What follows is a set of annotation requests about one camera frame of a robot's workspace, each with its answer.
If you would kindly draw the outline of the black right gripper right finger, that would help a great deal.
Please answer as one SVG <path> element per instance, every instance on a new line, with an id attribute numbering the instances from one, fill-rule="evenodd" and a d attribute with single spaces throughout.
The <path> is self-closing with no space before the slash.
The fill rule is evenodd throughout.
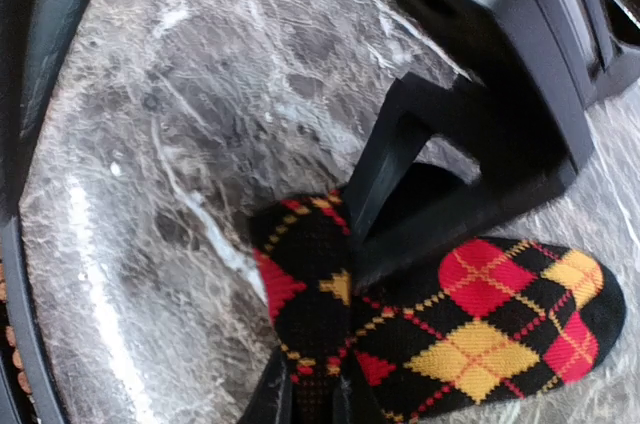
<path id="1" fill-rule="evenodd" d="M 333 392 L 334 424 L 385 424 L 381 408 L 355 356 L 348 356 Z"/>

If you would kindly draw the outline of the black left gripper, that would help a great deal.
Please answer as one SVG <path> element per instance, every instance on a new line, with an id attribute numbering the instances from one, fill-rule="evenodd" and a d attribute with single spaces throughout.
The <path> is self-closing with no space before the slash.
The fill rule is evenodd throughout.
<path id="1" fill-rule="evenodd" d="M 526 123 L 525 141 L 576 167 L 584 116 L 639 77 L 639 0 L 394 0 Z"/>

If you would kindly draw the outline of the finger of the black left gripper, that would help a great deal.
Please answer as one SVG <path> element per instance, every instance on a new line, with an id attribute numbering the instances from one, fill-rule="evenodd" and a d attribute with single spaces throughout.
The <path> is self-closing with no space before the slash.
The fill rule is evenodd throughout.
<path id="1" fill-rule="evenodd" d="M 526 130 L 458 78 L 389 88 L 344 189 L 364 289 L 561 196 L 577 169 L 549 121 Z"/>

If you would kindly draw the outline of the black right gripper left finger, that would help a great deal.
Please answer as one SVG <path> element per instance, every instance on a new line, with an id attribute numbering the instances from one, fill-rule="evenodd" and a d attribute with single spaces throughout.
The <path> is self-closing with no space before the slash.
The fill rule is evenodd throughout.
<path id="1" fill-rule="evenodd" d="M 291 424 L 292 382 L 279 348 L 274 348 L 239 424 Z"/>

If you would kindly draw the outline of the black argyle orange red sock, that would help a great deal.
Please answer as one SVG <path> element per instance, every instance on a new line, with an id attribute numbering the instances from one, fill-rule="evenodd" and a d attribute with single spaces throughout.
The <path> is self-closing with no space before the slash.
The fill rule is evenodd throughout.
<path id="1" fill-rule="evenodd" d="M 579 381 L 625 323 L 625 299 L 606 266 L 528 239 L 475 238 L 355 290 L 339 191 L 276 202 L 251 218 L 249 233 L 295 423 L 333 423 L 348 356 L 386 423 L 416 423 Z"/>

